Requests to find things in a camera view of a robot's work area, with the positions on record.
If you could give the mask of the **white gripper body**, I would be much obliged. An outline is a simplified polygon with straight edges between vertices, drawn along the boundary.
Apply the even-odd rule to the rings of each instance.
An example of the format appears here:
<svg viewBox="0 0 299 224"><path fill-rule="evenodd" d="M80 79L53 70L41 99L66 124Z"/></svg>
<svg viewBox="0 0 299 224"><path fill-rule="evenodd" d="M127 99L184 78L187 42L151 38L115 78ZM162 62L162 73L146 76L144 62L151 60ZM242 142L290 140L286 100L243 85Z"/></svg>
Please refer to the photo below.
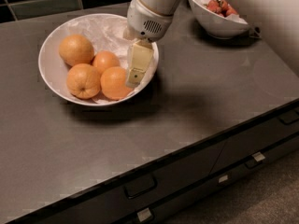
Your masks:
<svg viewBox="0 0 299 224"><path fill-rule="evenodd" d="M166 33L172 16L155 13L147 8L141 0L132 0L127 11L127 27L133 28L138 39L155 42Z"/></svg>

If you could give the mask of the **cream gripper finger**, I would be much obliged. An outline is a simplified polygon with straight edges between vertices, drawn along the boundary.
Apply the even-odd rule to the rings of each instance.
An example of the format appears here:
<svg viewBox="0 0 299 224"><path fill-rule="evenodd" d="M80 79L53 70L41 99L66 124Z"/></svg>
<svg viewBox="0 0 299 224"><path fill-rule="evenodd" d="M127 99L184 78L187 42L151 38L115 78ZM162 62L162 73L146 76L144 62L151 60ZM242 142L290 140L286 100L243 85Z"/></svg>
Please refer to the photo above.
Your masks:
<svg viewBox="0 0 299 224"><path fill-rule="evenodd" d="M128 49L127 55L127 75L126 85L136 88L146 74L151 60L153 58L154 49L151 43L144 40L137 40Z"/></svg>
<svg viewBox="0 0 299 224"><path fill-rule="evenodd" d="M138 39L138 34L133 28L126 27L123 31L123 38L129 41L136 41Z"/></svg>

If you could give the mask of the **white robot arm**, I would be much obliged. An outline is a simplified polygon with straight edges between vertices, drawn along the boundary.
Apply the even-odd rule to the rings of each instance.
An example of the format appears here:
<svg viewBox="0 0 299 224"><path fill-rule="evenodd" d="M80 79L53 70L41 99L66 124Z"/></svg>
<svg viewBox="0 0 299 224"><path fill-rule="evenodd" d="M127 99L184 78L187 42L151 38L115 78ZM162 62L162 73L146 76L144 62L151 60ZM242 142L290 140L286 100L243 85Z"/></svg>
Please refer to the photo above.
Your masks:
<svg viewBox="0 0 299 224"><path fill-rule="evenodd" d="M152 58L152 43L161 39L181 0L132 0L124 36L135 43L128 51L127 84L138 86ZM238 16L262 32L262 38L290 66L298 70L299 17L292 13L298 0L217 0L204 6L210 18Z"/></svg>

